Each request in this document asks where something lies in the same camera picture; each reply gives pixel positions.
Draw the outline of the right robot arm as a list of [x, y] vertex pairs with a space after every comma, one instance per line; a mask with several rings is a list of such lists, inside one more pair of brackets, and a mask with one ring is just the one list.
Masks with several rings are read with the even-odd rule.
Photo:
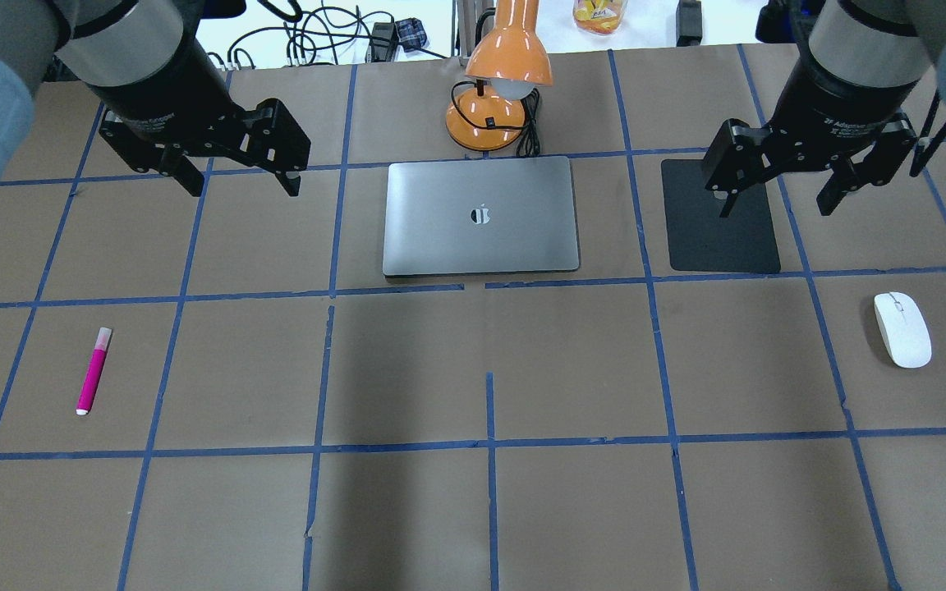
[[769, 122], [724, 121], [702, 162], [707, 190], [742, 192], [789, 172], [831, 172], [817, 197], [886, 185], [906, 158], [923, 171], [946, 139], [946, 1], [769, 1], [757, 38], [798, 60]]

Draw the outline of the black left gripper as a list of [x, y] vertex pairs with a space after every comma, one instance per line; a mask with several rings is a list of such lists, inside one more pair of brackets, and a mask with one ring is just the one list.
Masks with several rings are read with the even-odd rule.
[[[99, 135], [132, 171], [157, 172], [199, 197], [205, 176], [187, 149], [195, 157], [230, 158], [271, 172], [289, 197], [299, 195], [311, 139], [279, 98], [267, 98], [252, 111], [235, 104], [192, 34], [181, 37], [176, 52], [150, 77], [92, 90], [113, 113], [102, 116]], [[226, 135], [224, 128], [237, 116], [243, 134]]]

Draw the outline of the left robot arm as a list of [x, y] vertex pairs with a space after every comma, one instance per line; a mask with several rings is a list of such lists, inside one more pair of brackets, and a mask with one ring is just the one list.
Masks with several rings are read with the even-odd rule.
[[138, 173], [199, 195], [194, 158], [271, 172], [299, 194], [310, 139], [277, 98], [233, 102], [196, 38], [199, 23], [240, 15], [243, 1], [0, 1], [0, 180], [34, 120], [53, 60], [99, 97], [98, 133]]

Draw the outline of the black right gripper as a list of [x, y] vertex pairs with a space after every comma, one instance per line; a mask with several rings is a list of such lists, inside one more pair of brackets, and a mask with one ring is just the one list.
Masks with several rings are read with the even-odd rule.
[[[900, 108], [912, 84], [871, 89], [840, 80], [801, 57], [765, 127], [740, 119], [720, 125], [701, 161], [705, 188], [724, 192], [719, 216], [728, 218], [743, 191], [776, 178], [770, 164], [830, 165], [833, 175], [817, 195], [829, 216], [864, 185], [886, 185], [912, 152], [917, 135]], [[850, 157], [870, 149], [860, 162]]]

